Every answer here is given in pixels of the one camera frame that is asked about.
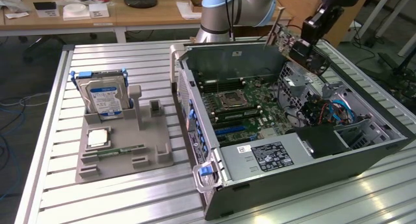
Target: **blue pcie slot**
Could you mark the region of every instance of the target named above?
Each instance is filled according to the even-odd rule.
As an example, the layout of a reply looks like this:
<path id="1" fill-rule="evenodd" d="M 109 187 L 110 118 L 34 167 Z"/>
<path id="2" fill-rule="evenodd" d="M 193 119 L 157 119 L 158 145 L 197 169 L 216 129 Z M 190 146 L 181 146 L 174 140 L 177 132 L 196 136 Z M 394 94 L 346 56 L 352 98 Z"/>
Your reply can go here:
<path id="1" fill-rule="evenodd" d="M 216 130 L 216 131 L 214 131 L 214 134 L 216 134 L 216 135 L 224 135 L 224 134 L 234 133 L 234 132 L 244 131 L 244 130 L 245 130 L 245 127 L 244 127 L 244 126 L 238 126 L 238 127 L 233 127 L 233 128 L 226 128 L 226 129 Z"/>

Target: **motherboard chip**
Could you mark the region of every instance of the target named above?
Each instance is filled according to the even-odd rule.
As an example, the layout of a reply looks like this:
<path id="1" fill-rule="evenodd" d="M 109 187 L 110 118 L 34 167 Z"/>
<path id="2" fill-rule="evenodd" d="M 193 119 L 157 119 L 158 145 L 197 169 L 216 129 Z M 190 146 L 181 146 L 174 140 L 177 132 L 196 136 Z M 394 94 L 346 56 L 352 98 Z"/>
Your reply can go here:
<path id="1" fill-rule="evenodd" d="M 220 93 L 218 97 L 225 108 L 241 107 L 246 105 L 246 100 L 240 90 Z"/>
<path id="2" fill-rule="evenodd" d="M 261 129 L 258 133 L 260 133 L 260 137 L 262 137 L 264 139 L 277 136 L 273 128 Z"/>

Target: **motherboard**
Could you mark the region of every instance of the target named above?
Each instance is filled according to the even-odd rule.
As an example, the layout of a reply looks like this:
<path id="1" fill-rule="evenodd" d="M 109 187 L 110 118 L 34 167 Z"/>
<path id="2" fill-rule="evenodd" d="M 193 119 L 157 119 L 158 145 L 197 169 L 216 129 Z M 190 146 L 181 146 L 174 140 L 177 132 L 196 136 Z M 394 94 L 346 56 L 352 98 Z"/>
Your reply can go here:
<path id="1" fill-rule="evenodd" d="M 293 128 L 272 87 L 273 83 L 261 77 L 200 83 L 221 147 L 282 135 Z"/>

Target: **red cable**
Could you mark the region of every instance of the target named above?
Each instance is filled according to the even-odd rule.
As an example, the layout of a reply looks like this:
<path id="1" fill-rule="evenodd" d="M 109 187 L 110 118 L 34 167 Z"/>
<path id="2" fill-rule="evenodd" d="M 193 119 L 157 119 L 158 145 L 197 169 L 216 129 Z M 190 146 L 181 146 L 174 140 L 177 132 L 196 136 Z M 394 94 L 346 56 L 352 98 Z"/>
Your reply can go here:
<path id="1" fill-rule="evenodd" d="M 322 106 L 322 109 L 321 109 L 321 111 L 320 111 L 318 124 L 320 124 L 320 122 L 321 122 L 321 120 L 322 120 L 322 113 L 324 113 L 324 109 L 325 109 L 326 105 L 328 105 L 328 104 L 325 103 L 325 105 Z"/>

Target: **hard drive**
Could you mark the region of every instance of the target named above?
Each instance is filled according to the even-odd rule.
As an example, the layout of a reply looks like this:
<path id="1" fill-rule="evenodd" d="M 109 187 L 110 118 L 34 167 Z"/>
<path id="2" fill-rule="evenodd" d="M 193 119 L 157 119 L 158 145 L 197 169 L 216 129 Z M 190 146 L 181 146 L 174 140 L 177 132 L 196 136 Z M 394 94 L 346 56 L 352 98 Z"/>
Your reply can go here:
<path id="1" fill-rule="evenodd" d="M 70 80 L 85 103 L 86 113 L 97 113 L 101 120 L 121 117 L 121 110 L 130 108 L 128 73 L 125 69 L 109 72 L 70 72 Z"/>

